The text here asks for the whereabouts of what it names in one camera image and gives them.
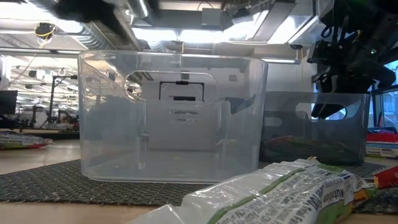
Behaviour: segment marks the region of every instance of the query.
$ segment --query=red object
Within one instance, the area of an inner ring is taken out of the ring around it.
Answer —
[[[374,183],[378,189],[398,187],[398,166],[391,167],[374,175]]]
[[[398,134],[394,133],[367,134],[366,141],[398,142]]]

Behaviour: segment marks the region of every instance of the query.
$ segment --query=computer monitor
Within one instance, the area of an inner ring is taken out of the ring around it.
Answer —
[[[0,90],[0,114],[15,114],[18,91]]]

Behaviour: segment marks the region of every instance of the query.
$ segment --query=item inside bin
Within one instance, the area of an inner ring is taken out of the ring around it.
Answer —
[[[357,155],[341,142],[316,141],[294,136],[281,136],[262,142],[264,156],[282,161],[316,156],[320,162],[327,164],[352,164]]]

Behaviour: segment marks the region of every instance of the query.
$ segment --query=plastic storage container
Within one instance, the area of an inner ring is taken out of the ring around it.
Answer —
[[[257,169],[262,60],[98,51],[78,62],[83,175],[219,182]]]
[[[260,160],[294,161],[317,156],[327,164],[364,162],[369,95],[267,92]],[[311,116],[320,108],[341,107],[326,119]]]

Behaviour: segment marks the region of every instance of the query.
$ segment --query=black woven mat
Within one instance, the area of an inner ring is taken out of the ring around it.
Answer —
[[[372,176],[385,166],[364,163],[343,167],[361,177]],[[98,182],[80,173],[80,160],[62,162],[30,170],[0,175],[0,201],[5,202],[66,202],[103,205],[180,205],[184,195],[207,187],[205,184],[151,184]],[[378,213],[394,213],[398,207],[388,203],[391,192],[377,195]],[[373,199],[360,212],[369,213]]]

